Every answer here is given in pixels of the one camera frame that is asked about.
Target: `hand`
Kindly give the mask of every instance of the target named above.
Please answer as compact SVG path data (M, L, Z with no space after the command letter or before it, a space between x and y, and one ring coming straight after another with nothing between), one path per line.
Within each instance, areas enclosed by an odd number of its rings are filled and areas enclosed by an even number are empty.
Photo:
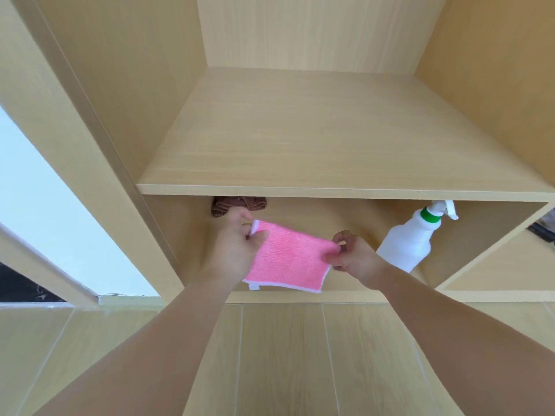
M338 254L328 254L324 260L334 266L334 269L345 271L370 289L377 289L375 279L386 269L393 267L381 258L364 239L353 235L350 231L336 233L333 241L341 245Z
M252 220L253 216L244 207L233 207L225 218L225 226L218 233L205 272L211 278L226 280L233 288L249 273L256 253L268 237L268 231L249 236L251 224L243 224L242 221Z

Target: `forearm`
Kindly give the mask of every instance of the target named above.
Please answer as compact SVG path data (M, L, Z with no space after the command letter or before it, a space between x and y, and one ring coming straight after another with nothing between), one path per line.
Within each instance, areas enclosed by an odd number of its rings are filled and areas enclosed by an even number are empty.
M555 412L555 354L390 267L373 281L467 415Z
M37 415L182 415L232 288L210 274L203 276Z

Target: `finger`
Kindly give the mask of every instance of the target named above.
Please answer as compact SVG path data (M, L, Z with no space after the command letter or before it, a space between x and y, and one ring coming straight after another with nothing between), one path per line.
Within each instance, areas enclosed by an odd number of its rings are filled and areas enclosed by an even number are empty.
M252 220L253 215L245 207L232 207L227 212L227 223L228 224L242 224L243 219Z
M269 236L270 236L269 230L256 232L249 237L249 240L247 242L253 246L255 251L258 251L260 250L260 247L262 246L264 241L266 241L266 239L268 239Z
M341 254L325 254L323 256L323 260L334 267L343 266L343 258L341 257Z
M351 231L345 230L345 231L336 233L332 241L334 241L336 244L339 244L340 242L347 241L347 239L350 239L352 237L354 237L354 235L351 233Z
M241 232L243 233L243 235L247 236L248 234L250 234L250 231L252 228L253 228L252 223L243 223L241 225Z

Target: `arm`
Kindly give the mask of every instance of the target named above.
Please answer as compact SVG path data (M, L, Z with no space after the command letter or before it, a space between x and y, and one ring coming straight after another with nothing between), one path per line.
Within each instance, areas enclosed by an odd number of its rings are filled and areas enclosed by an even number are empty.
M267 236L246 239L242 218L252 219L230 210L200 277L35 415L181 416L218 315Z
M329 264L385 295L466 415L555 414L555 353L422 284L349 231L334 241L346 244Z

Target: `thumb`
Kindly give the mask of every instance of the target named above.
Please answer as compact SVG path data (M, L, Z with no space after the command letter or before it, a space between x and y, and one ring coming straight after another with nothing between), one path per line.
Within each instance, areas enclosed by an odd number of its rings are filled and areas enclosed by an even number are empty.
M268 230L256 232L249 237L248 243L255 251L258 251L264 241L268 239L268 236L270 236L270 231Z
M334 267L343 267L342 254L325 254L323 256L323 260Z

